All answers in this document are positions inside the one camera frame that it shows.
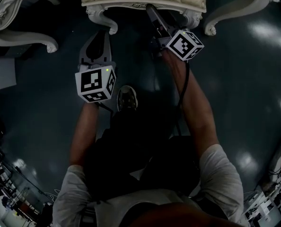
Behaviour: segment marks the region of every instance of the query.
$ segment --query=gray t-shirt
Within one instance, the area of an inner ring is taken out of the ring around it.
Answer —
[[[210,146],[200,158],[199,166],[201,194],[216,203],[230,221],[237,222],[243,212],[243,187],[237,170],[228,160],[222,147]],[[90,202],[91,195],[85,185],[83,168],[70,166],[53,206],[53,225],[78,227],[82,213]],[[200,209],[188,197],[179,196],[171,190],[137,191],[110,199],[107,203],[93,203],[97,227],[119,227],[128,210],[144,202],[157,205],[184,202]]]

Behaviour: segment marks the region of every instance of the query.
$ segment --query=shoe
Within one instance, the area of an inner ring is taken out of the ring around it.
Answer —
[[[131,108],[136,110],[138,106],[135,90],[128,85],[122,86],[117,94],[117,110]]]

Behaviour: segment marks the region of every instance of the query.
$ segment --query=equipment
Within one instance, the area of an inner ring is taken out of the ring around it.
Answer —
[[[100,30],[85,43],[79,63],[79,72],[75,74],[78,95],[87,103],[110,99],[116,64],[112,61],[108,32]]]
[[[173,17],[168,16],[168,23],[152,4],[146,6],[146,12],[156,29],[156,35],[151,44],[157,45],[155,53],[168,48],[181,60],[192,59],[204,45],[188,28],[179,29]]]
[[[181,60],[187,61],[204,47],[187,28],[180,30],[173,17],[165,18],[168,19],[167,23],[152,4],[147,4],[146,12],[156,32],[150,43],[154,55],[159,55],[163,49],[168,48]],[[80,51],[79,72],[75,74],[78,95],[87,103],[110,99],[116,80],[115,66],[109,34],[101,30]]]

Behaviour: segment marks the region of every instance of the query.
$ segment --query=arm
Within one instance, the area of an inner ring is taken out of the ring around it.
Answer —
[[[181,94],[186,74],[185,62],[169,50],[163,51],[163,58],[172,72],[178,93]],[[200,158],[207,148],[219,142],[211,106],[191,71],[182,101],[182,108]]]
[[[163,57],[181,94],[185,63],[171,51],[163,51]],[[243,211],[243,186],[237,170],[219,145],[211,106],[191,71],[182,108],[199,157],[201,192],[216,203],[230,221],[237,222]]]
[[[70,167],[53,205],[53,224],[56,227],[78,227],[82,212],[91,200],[85,184],[83,165],[87,149],[95,143],[97,116],[98,106],[83,105],[71,144]]]
[[[70,149],[70,165],[84,165],[87,149],[95,143],[98,106],[84,104],[79,115]]]

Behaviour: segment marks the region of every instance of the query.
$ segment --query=black wire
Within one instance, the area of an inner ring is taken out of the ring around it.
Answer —
[[[24,225],[25,225],[26,221],[27,221],[27,219],[25,220],[25,222],[24,222],[24,224],[23,224],[23,226],[22,226],[22,227],[24,227]]]
[[[103,103],[95,103],[97,106],[99,106],[99,107],[102,107],[102,108],[104,108],[104,109],[106,109],[106,110],[108,110],[109,112],[110,112],[110,122],[111,122],[111,119],[112,119],[112,117],[113,117],[113,110],[111,109],[111,108],[109,108],[109,107],[107,107],[105,104],[103,104]]]
[[[277,180],[276,180],[276,182],[275,182],[276,184],[280,184],[280,183],[281,183],[281,180],[280,180],[280,182],[279,182],[279,183],[277,182],[277,181],[278,181],[278,179],[279,179],[279,177],[277,177]]]
[[[188,62],[185,62],[185,66],[186,66],[186,77],[184,79],[184,87],[183,87],[182,93],[179,96],[179,101],[178,101],[178,104],[176,106],[176,117],[175,117],[176,118],[176,128],[177,128],[177,132],[178,132],[179,136],[182,136],[182,132],[180,130],[179,123],[178,123],[178,114],[180,112],[180,105],[183,102],[184,93],[186,92],[186,89],[187,89],[187,85],[188,85],[188,82],[189,82],[189,74],[190,74],[190,68],[189,68]]]

